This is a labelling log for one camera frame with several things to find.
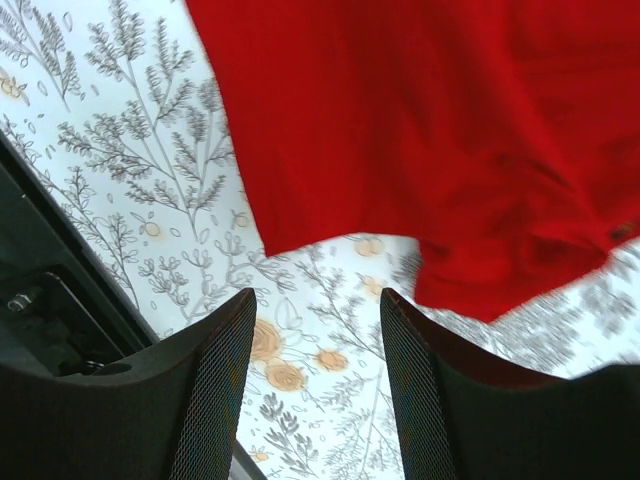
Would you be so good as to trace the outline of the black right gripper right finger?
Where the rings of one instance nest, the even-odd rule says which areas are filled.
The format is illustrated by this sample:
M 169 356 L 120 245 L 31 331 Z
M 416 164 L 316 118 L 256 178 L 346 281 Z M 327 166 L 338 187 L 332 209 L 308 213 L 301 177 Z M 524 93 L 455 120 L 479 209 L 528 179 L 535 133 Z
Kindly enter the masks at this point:
M 381 329 L 410 480 L 635 479 L 639 369 L 561 379 L 504 360 L 384 289 Z

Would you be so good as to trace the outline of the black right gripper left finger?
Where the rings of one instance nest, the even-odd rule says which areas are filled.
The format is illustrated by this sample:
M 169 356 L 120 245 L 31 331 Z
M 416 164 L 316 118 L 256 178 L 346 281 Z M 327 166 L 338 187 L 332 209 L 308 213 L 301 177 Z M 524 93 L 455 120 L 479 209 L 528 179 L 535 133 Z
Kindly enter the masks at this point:
M 1 369 L 5 479 L 225 479 L 256 322 L 246 288 L 91 375 Z

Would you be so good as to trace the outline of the red t shirt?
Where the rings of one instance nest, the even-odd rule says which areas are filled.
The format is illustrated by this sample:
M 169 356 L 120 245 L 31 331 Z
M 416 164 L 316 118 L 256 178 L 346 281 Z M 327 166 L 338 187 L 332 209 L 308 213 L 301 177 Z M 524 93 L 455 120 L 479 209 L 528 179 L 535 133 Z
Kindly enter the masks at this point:
M 490 322 L 639 236 L 635 1 L 191 1 L 267 255 L 405 236 Z

